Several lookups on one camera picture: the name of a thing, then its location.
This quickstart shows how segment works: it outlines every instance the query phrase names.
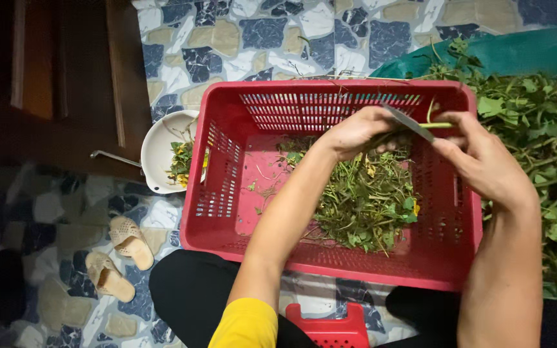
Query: red stool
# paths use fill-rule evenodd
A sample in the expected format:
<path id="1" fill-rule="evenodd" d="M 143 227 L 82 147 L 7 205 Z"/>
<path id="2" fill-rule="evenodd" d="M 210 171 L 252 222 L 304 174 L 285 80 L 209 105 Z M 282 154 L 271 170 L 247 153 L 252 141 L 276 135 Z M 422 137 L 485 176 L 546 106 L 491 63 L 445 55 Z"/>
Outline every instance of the red stool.
<path id="1" fill-rule="evenodd" d="M 347 304 L 345 319 L 303 319 L 300 304 L 285 309 L 289 321 L 302 329 L 320 348 L 369 348 L 365 314 L 360 304 Z"/>

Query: red plastic basket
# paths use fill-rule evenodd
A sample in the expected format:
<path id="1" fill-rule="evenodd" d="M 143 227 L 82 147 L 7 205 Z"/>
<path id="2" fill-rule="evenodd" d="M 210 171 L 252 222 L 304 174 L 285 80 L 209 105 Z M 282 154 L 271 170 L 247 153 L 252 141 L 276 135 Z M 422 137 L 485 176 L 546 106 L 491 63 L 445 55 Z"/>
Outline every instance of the red plastic basket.
<path id="1" fill-rule="evenodd" d="M 259 191 L 287 180 L 275 163 L 283 134 L 321 134 L 367 105 L 384 101 L 425 122 L 431 98 L 442 110 L 476 112 L 474 94 L 452 81 L 269 81 L 214 83 L 199 113 L 181 223 L 185 249 L 242 261 L 259 220 Z M 453 130 L 434 130 L 448 136 Z M 205 180 L 204 153 L 209 151 Z M 386 257 L 361 249 L 300 243 L 287 269 L 439 290 L 460 290 L 482 237 L 480 198 L 425 140 L 410 158 L 418 222 Z M 256 182 L 256 190 L 247 186 Z"/>
<path id="2" fill-rule="evenodd" d="M 302 319 L 299 304 L 288 305 L 285 316 L 319 348 L 369 348 L 365 313 L 360 304 L 348 303 L 345 319 Z"/>

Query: yellow shirt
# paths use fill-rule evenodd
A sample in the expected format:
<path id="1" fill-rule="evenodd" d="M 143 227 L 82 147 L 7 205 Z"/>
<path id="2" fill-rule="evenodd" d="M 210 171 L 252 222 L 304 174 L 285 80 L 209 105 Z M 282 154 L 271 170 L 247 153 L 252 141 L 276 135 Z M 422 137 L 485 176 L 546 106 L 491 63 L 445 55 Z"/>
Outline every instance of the yellow shirt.
<path id="1" fill-rule="evenodd" d="M 225 308 L 208 347 L 274 348 L 278 330 L 279 319 L 270 305 L 257 298 L 239 298 Z"/>

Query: beige slipper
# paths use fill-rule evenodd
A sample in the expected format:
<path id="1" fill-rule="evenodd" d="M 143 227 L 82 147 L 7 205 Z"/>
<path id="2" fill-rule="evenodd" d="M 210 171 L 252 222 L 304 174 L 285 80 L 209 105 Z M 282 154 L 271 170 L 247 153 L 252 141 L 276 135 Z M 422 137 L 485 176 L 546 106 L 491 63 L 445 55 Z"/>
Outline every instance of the beige slipper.
<path id="1" fill-rule="evenodd" d="M 132 301 L 134 286 L 122 276 L 107 254 L 92 251 L 85 258 L 85 265 L 96 292 L 115 296 L 121 302 Z"/>
<path id="2" fill-rule="evenodd" d="M 131 219 L 123 216 L 114 217 L 111 220 L 109 235 L 115 250 L 124 256 L 132 257 L 141 271 L 149 269 L 154 264 L 154 255 L 143 233 Z"/>

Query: knife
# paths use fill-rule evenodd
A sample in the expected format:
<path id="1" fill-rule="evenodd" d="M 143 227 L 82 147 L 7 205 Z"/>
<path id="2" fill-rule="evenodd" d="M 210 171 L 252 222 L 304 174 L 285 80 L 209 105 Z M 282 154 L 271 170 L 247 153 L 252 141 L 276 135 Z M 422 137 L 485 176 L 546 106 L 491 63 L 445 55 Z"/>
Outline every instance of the knife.
<path id="1" fill-rule="evenodd" d="M 422 128 L 420 124 L 416 122 L 416 120 L 407 116 L 406 113 L 395 109 L 384 102 L 381 102 L 380 105 L 390 111 L 392 116 L 394 116 L 397 121 L 416 132 L 419 136 L 427 139 L 428 142 L 433 142 L 433 140 L 435 139 L 435 137 L 433 136 L 433 134 L 431 134 L 431 132 L 429 132 L 429 130 Z"/>

